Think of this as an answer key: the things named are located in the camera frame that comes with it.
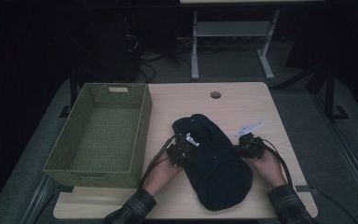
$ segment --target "green woven basket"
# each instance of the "green woven basket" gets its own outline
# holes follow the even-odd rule
[[[86,83],[43,171],[65,186],[137,188],[151,110],[147,84]]]

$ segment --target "plaid sleeve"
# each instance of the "plaid sleeve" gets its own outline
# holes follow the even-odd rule
[[[270,191],[268,197],[281,223],[315,223],[290,186],[279,186]]]
[[[138,189],[117,211],[103,219],[103,224],[141,223],[156,205],[156,200],[145,189]]]

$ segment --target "background desk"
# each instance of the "background desk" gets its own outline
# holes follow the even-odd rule
[[[235,132],[243,124],[259,121],[265,125],[254,135],[268,139],[280,151],[291,172],[295,186],[307,185],[291,147],[280,116],[264,83],[190,83],[149,85],[153,100],[148,130],[145,165],[173,135],[172,124],[179,118],[201,113],[216,123],[233,144]],[[212,91],[221,93],[220,99],[211,97]],[[147,218],[263,218],[275,217],[269,203],[269,187],[255,172],[254,184],[245,200],[229,209],[211,212],[199,202],[185,172],[156,198],[158,204]],[[57,201],[56,218],[102,218],[117,210],[135,189],[74,188],[62,192]],[[299,197],[313,217],[317,208],[309,192]]]

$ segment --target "sleeve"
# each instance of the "sleeve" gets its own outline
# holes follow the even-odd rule
[[[268,197],[281,223],[316,223],[290,186],[272,189]]]
[[[145,189],[138,189],[117,211],[103,219],[103,224],[141,223],[156,205],[156,200]]]

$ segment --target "person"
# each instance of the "person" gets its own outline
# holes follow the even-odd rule
[[[159,164],[150,172],[144,186],[138,189],[115,212],[103,219],[103,224],[141,223],[157,204],[154,197],[166,187],[183,168],[173,166],[166,152],[161,154]],[[281,223],[315,223],[305,205],[298,198],[282,174],[281,164],[269,151],[261,159],[246,159],[254,166],[260,176],[272,187],[269,200]]]

